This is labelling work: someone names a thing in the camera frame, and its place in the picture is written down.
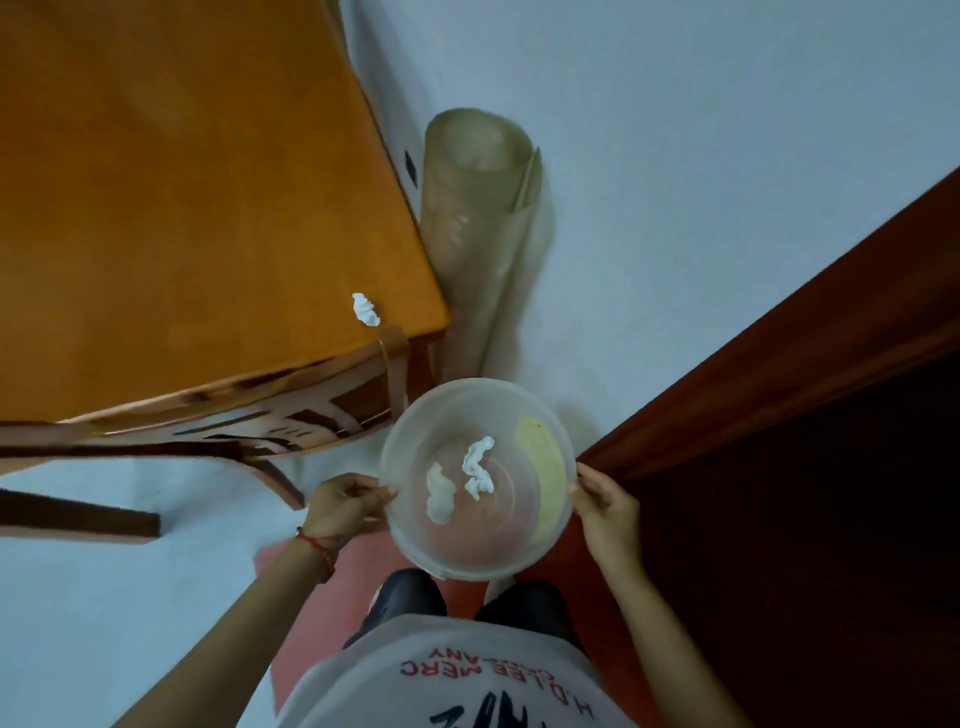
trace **person's right hand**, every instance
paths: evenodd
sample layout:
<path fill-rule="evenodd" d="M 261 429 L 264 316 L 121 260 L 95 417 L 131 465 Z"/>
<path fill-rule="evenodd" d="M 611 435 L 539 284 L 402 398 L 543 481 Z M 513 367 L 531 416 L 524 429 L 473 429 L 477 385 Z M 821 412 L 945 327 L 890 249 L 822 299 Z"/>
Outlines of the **person's right hand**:
<path fill-rule="evenodd" d="M 570 483 L 570 501 L 584 523 L 593 560 L 611 589 L 642 578 L 640 504 L 613 478 L 577 463 L 579 484 Z"/>

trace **white floor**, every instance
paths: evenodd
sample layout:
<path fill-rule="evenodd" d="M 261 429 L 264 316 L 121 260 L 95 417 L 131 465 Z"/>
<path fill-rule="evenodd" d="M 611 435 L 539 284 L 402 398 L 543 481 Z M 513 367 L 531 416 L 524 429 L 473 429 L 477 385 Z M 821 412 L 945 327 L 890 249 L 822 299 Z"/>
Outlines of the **white floor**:
<path fill-rule="evenodd" d="M 284 470 L 307 493 L 336 473 L 376 474 L 385 436 Z M 0 487 L 163 518 L 163 537 L 143 546 L 0 538 L 0 724 L 16 728 L 109 726 L 250 584 L 254 554 L 302 521 L 255 479 L 205 461 L 58 462 Z M 265 679 L 240 725 L 275 723 Z"/>

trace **pink floor mat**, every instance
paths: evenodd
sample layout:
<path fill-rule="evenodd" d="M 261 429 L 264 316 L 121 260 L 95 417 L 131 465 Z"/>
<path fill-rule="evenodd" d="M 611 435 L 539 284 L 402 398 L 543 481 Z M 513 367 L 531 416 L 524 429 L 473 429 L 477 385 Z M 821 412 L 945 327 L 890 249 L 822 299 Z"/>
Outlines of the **pink floor mat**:
<path fill-rule="evenodd" d="M 259 574 L 284 544 L 267 546 L 253 558 Z M 413 565 L 399 552 L 389 533 L 354 539 L 341 552 L 333 578 L 307 599 L 271 666 L 274 706 L 283 703 L 303 674 L 339 652 L 363 621 L 377 588 L 398 569 Z M 580 522 L 570 521 L 550 552 L 518 580 L 546 579 L 563 593 L 573 623 L 610 697 L 643 728 L 661 725 L 640 669 L 630 633 L 616 602 L 584 544 Z M 471 619 L 483 604 L 486 584 L 437 581 L 452 617 Z"/>

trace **plastic bowl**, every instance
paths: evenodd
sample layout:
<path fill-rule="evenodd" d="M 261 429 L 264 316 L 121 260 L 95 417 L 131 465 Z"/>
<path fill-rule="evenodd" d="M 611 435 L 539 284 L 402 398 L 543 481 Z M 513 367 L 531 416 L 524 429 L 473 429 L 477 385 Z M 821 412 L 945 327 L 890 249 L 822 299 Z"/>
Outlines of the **plastic bowl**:
<path fill-rule="evenodd" d="M 481 465 L 494 493 L 464 490 L 470 444 L 496 441 Z M 450 521 L 426 515 L 426 473 L 440 463 L 457 485 Z M 387 506 L 397 547 L 443 579 L 490 581 L 536 563 L 570 519 L 566 484 L 573 446 L 557 417 L 526 390 L 499 379 L 458 379 L 427 392 L 397 420 L 380 455 L 380 482 L 399 489 Z"/>

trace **white wall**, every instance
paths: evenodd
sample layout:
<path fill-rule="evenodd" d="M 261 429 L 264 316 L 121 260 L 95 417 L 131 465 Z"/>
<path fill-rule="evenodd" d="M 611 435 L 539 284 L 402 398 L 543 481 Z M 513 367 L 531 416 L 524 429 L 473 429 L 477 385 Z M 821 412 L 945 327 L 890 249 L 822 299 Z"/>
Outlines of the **white wall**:
<path fill-rule="evenodd" d="M 957 0 L 353 0 L 345 22 L 392 153 L 456 106 L 542 147 L 556 235 L 486 373 L 578 450 L 960 163 Z"/>

